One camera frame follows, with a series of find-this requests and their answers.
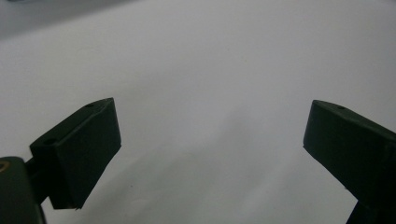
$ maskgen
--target dark object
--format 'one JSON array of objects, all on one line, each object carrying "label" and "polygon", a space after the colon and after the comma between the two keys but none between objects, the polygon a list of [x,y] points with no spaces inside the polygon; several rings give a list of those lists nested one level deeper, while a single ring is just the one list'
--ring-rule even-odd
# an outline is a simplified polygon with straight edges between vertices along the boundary
[{"label": "dark object", "polygon": [[349,224],[395,223],[396,133],[343,106],[314,101],[304,148],[358,199]]},{"label": "dark object", "polygon": [[25,164],[0,159],[0,223],[44,223],[39,205],[47,196],[55,209],[82,207],[120,149],[114,100],[85,105],[30,148],[33,158]]}]

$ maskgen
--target gray background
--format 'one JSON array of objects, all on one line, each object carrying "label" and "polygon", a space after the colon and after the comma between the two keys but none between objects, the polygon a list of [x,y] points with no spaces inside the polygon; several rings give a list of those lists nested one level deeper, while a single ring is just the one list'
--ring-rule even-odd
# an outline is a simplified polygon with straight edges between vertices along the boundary
[{"label": "gray background", "polygon": [[0,1],[1,156],[114,97],[122,148],[63,223],[345,223],[312,100],[396,130],[390,0]]}]

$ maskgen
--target white surface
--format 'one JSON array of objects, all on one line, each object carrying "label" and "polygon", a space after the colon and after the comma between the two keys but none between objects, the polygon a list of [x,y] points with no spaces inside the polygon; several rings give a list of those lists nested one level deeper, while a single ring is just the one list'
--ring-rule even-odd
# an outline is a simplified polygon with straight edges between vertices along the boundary
[{"label": "white surface", "polygon": [[113,96],[122,148],[64,223],[345,223],[313,99],[396,130],[390,0],[0,1],[1,156]]}]

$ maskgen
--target black plastic part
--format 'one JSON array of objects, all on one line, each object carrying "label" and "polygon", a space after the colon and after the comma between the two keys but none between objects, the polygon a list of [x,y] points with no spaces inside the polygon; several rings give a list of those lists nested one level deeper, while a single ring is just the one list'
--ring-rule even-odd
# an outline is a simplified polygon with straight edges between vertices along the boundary
[{"label": "black plastic part", "polygon": [[83,106],[30,145],[55,209],[81,208],[120,149],[112,98]]},{"label": "black plastic part", "polygon": [[314,101],[304,148],[364,206],[396,204],[396,133],[343,106]]},{"label": "black plastic part", "polygon": [[0,195],[0,223],[46,223],[21,158],[0,158]]}]

